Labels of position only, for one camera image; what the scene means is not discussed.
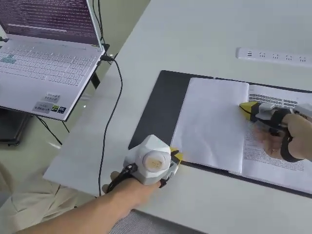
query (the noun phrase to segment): document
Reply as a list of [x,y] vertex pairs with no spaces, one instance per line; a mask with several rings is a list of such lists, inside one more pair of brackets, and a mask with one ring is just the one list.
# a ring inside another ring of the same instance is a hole
[[238,107],[247,101],[295,107],[311,100],[308,93],[192,78],[171,145],[184,153],[184,161],[312,194],[312,162],[269,157],[254,138],[253,124]]
[[248,83],[193,78],[171,145],[187,162],[241,172],[247,123],[238,105],[248,101]]

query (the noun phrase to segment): white desk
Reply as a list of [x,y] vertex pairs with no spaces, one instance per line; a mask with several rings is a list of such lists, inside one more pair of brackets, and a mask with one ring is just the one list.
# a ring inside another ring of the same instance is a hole
[[[299,2],[152,0],[117,57],[124,90],[106,138],[102,183],[121,170],[161,70],[312,90],[311,68],[235,58],[237,47],[312,54],[312,2]],[[119,87],[113,65],[47,179],[98,194],[103,131]],[[140,210],[210,234],[312,231],[312,199],[186,166]]]

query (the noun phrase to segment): laptop keyboard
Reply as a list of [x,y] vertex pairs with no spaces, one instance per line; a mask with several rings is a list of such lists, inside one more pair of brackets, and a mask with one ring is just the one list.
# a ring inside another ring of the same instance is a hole
[[78,86],[95,57],[75,57],[19,47],[0,50],[0,72]]

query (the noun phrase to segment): white laptop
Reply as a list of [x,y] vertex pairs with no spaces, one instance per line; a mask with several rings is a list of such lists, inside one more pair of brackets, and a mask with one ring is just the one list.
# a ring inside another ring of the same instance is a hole
[[0,107],[66,120],[102,54],[87,0],[0,0]]

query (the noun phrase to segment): white power strip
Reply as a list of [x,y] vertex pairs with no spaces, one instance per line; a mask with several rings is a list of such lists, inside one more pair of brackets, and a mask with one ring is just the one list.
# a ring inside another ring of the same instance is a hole
[[236,51],[236,57],[238,59],[312,67],[311,55],[297,55],[290,53],[272,52],[266,50],[238,48]]

